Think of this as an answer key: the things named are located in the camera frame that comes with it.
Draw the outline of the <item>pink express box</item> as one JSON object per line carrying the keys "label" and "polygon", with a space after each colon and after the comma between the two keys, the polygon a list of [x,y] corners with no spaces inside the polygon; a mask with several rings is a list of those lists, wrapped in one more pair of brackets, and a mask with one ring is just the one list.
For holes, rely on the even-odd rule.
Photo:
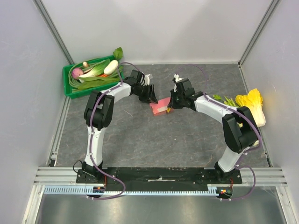
{"label": "pink express box", "polygon": [[163,98],[161,100],[158,100],[158,104],[150,103],[150,107],[153,111],[153,114],[155,116],[157,115],[162,115],[162,114],[167,114],[166,109],[168,108],[168,104],[170,102],[170,97]]}

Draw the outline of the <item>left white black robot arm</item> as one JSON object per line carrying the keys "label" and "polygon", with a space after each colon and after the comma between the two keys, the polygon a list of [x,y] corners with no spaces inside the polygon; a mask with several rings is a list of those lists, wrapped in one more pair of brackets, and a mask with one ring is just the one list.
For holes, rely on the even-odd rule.
{"label": "left white black robot arm", "polygon": [[105,91],[92,91],[84,112],[88,130],[87,153],[78,177],[87,182],[99,183],[102,173],[102,147],[106,128],[113,118],[114,104],[131,95],[138,96],[143,103],[157,103],[151,74],[133,70],[129,77]]}

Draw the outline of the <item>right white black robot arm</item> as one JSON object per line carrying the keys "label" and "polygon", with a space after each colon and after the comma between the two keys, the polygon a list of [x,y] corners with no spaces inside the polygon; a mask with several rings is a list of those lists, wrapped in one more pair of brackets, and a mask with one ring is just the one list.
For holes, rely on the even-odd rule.
{"label": "right white black robot arm", "polygon": [[205,93],[196,92],[189,79],[175,75],[174,88],[168,107],[189,108],[220,122],[226,149],[216,162],[214,178],[218,183],[226,183],[236,168],[241,156],[261,139],[257,125],[249,108],[236,108],[215,101]]}

